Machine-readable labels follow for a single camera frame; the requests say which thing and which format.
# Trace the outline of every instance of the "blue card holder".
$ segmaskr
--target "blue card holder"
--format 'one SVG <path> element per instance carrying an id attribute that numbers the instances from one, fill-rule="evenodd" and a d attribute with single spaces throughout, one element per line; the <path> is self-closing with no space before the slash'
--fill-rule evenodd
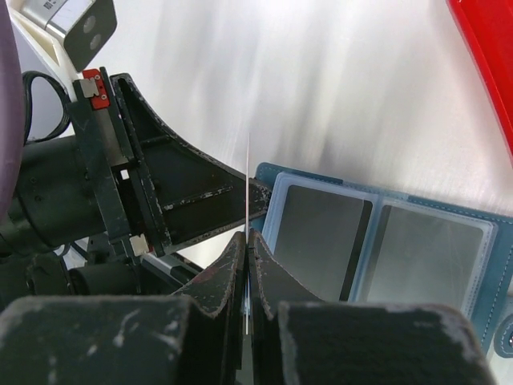
<path id="1" fill-rule="evenodd" d="M 504 359 L 513 358 L 513 297 L 507 296 L 494 336 L 495 352 Z"/>
<path id="2" fill-rule="evenodd" d="M 444 293 L 444 290 L 450 292 L 450 287 L 444 287 L 443 284 L 428 286 L 429 282 L 427 280 L 423 282 L 422 274 L 417 271 L 418 269 L 432 268 L 432 265 L 437 263 L 436 261 L 431 261 L 431 265 L 423 265 L 423 262 L 419 263 L 417 260 L 417 265 L 414 268 L 399 266 L 401 269 L 406 269 L 405 271 L 409 274 L 417 274 L 417 278 L 410 283 L 408 290 L 404 290 L 403 287 L 403 290 L 398 290 L 399 286 L 406 284 L 400 279 L 395 288 L 382 285 L 384 282 L 390 283 L 390 274 L 393 274 L 394 270 L 398 268 L 395 262 L 386 263 L 388 256 L 397 253 L 397 247 L 414 238 L 414 233 L 408 230 L 416 225 L 430 226 L 430 231 L 450 231 L 452 237 L 456 236 L 459 239 L 463 250 L 475 243 L 472 246 L 472 255 L 475 254 L 475 258 L 472 259 L 471 264 L 465 264 L 465 262 L 447 265 L 446 269 L 437 271 L 450 272 L 453 267 L 456 274 L 462 275 L 462 271 L 466 271 L 465 282 L 468 281 L 468 283 L 464 293 L 461 290 L 459 292 L 456 290 L 454 304 L 451 302 L 449 304 L 459 307 L 471 320 L 482 348 L 485 351 L 488 350 L 499 322 L 509 315 L 504 314 L 503 309 L 513 274 L 513 261 L 511 260 L 513 219 L 274 164 L 260 164 L 256 171 L 256 179 L 273 187 L 273 196 L 267 217 L 252 222 L 252 227 L 263 231 L 272 251 L 275 251 L 277 234 L 281 231 L 283 207 L 287 189 L 291 185 L 320 189 L 346 197 L 360 197 L 362 200 L 372 203 L 372 213 L 366 227 L 361 256 L 357 262 L 354 276 L 351 278 L 349 301 L 384 302 L 388 296 L 390 302 L 394 302 L 397 298 L 400 302 L 416 302 L 416 299 L 420 298 L 418 302 L 421 303 L 424 302 L 422 300 L 424 292 L 431 291 L 431 297 L 428 298 L 434 298 L 435 301 Z M 444 252 L 447 253 L 447 250 L 440 249 L 439 251 L 442 256 Z M 456 257 L 458 256 L 458 250 L 451 252 L 456 253 L 454 254 Z M 513 308 L 511 308 L 511 316 L 513 318 Z M 503 345 L 496 343 L 495 349 L 498 347 L 503 347 Z"/>

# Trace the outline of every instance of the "white surface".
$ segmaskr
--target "white surface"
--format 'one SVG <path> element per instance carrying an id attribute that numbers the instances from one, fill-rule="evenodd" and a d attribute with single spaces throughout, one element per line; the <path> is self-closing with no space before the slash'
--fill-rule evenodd
<path id="1" fill-rule="evenodd" d="M 67 89 L 71 100 L 75 100 L 75 90 L 71 82 L 79 78 L 78 74 L 75 72 L 67 53 L 57 39 L 19 13 L 24 2 L 25 0 L 6 0 L 10 12 L 10 20 L 15 28 L 18 29 L 16 31 L 17 35 L 22 36 L 29 42 L 31 49 L 41 59 L 41 63 L 44 63 L 45 68 L 52 75 L 59 78 Z"/>
<path id="2" fill-rule="evenodd" d="M 40 71 L 51 75 L 18 29 L 13 28 L 13 31 L 22 72 Z M 42 138 L 57 127 L 63 114 L 58 96 L 44 79 L 36 79 L 32 83 L 32 108 L 32 128 L 29 139 Z"/>
<path id="3" fill-rule="evenodd" d="M 92 0 L 67 0 L 51 21 L 61 30 L 68 32 L 92 3 Z"/>
<path id="4" fill-rule="evenodd" d="M 276 162 L 513 215 L 513 168 L 443 0 L 115 5 L 92 65 L 129 72 L 215 158 L 244 171 L 251 131 L 252 171 Z M 224 244 L 189 257 L 205 265 Z"/>

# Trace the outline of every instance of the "black cylinder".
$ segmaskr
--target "black cylinder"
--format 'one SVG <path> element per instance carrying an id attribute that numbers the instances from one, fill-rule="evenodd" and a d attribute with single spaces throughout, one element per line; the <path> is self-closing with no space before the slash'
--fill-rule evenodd
<path id="1" fill-rule="evenodd" d="M 80 295 L 137 294 L 135 272 L 122 262 L 71 269 L 70 277 L 75 292 Z"/>
<path id="2" fill-rule="evenodd" d="M 74 136 L 23 149 L 0 253 L 45 253 L 105 228 Z"/>

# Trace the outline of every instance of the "black metal bracket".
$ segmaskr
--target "black metal bracket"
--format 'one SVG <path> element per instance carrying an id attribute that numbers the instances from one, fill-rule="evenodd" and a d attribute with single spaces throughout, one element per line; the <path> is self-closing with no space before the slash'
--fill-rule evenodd
<path id="1" fill-rule="evenodd" d="M 110 106 L 95 109 L 77 81 L 69 110 L 115 255 L 137 261 L 135 235 L 162 256 L 243 224 L 245 175 L 180 138 L 129 75 L 100 73 Z M 270 195 L 249 181 L 250 219 L 266 212 Z"/>

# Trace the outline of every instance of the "red plastic part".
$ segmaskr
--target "red plastic part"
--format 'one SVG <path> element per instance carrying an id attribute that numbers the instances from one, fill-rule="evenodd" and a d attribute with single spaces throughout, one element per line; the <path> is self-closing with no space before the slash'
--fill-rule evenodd
<path id="1" fill-rule="evenodd" d="M 103 82 L 102 75 L 99 70 L 91 69 L 82 71 L 82 75 L 84 79 L 94 79 L 96 82 L 96 87 L 98 88 L 98 96 L 93 96 L 91 98 L 91 105 L 95 110 L 100 110 L 102 108 L 107 108 L 111 105 L 109 101 L 109 97 L 107 95 L 107 91 L 105 91 L 105 83 Z"/>
<path id="2" fill-rule="evenodd" d="M 474 55 L 513 156 L 513 0 L 447 0 Z"/>

